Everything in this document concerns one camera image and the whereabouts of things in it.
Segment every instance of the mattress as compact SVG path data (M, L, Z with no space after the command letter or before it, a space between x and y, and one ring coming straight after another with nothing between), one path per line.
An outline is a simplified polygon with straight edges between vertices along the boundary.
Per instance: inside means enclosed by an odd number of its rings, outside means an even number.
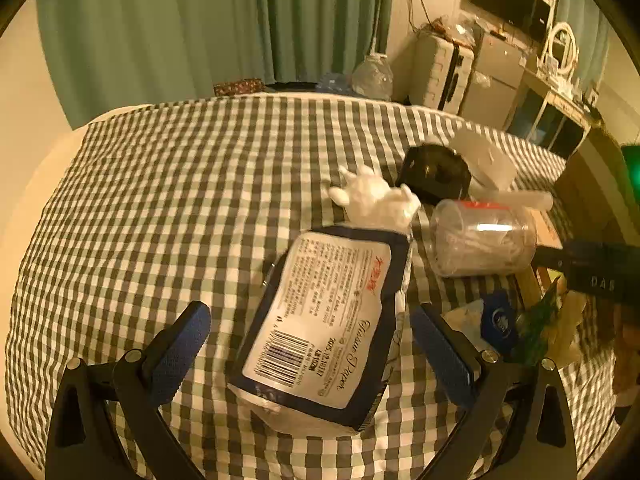
M103 120L136 108L138 107L117 108L99 116L94 119L94 121ZM9 306L11 305L14 294L20 261L29 245L38 220L40 220L42 209L56 189L60 179L62 179L65 174L69 163L78 152L88 126L89 124L86 124L65 134L54 145L49 155L44 158L31 177L30 182L24 189L24 193L15 205L4 233L0 236L0 254L2 254L0 305L6 306L0 309L0 341L2 342L2 355L0 356L0 432L14 450L16 456L36 480L44 478L44 472L29 459L24 449L16 440L14 432L9 426L7 416L6 390L4 388L4 372L6 367L4 342L9 332Z

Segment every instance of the power cord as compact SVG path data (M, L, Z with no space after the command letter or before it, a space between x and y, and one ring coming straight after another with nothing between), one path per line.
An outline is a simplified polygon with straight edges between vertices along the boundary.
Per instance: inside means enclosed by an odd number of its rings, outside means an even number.
M420 0L422 4L422 10L424 11L424 15L427 17L427 22L429 26L431 25L431 20L429 19L429 13L427 12L427 7L424 5L424 0ZM407 7L409 9L409 25L411 25L411 29L414 33L418 32L420 29L414 24L414 0L407 0Z

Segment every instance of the bed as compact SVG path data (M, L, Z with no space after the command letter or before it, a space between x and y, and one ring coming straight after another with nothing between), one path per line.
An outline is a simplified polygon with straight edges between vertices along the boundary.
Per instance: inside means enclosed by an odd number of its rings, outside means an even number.
M2 242L0 299L7 340L0 430L36 478L66 362L121 357L148 344L191 299L212 307L212 334L162 415L212 478L414 478L456 423L405 323L401 359L362 434L334 440L277 434L238 406L225 371L263 277L301 231L344 219L325 190L338 165L367 164L395 180L409 146L447 143L461 128L486 135L518 168L519 189L552 191L559 157L503 132L421 107L325 94L254 94L114 110L75 130L38 168ZM556 201L563 239L571 225ZM424 251L427 214L414 221L408 301L443 312L506 288L512 276L441 279ZM561 371L583 476L615 435L609 424L612 352L597 345L594 312L579 327L583 359ZM148 471L114 421L134 468ZM476 473L508 422L498 421Z

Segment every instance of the tissue paper package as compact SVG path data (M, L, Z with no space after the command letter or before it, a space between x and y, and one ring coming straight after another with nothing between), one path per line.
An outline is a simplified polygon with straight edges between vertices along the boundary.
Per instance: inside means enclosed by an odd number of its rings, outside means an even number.
M361 431L398 357L409 248L387 230L301 234L270 275L230 389L283 433Z

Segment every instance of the green curtain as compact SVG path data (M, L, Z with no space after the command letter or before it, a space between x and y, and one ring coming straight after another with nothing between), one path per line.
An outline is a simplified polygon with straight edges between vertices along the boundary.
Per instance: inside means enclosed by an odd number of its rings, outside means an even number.
M609 22L593 0L558 0L556 23L571 25L580 49L574 77L580 77L585 89L590 82L598 82L606 62L609 46Z
M247 77L315 82L384 52L391 0L37 0L72 127L124 105L212 95ZM380 9L376 20L376 9Z

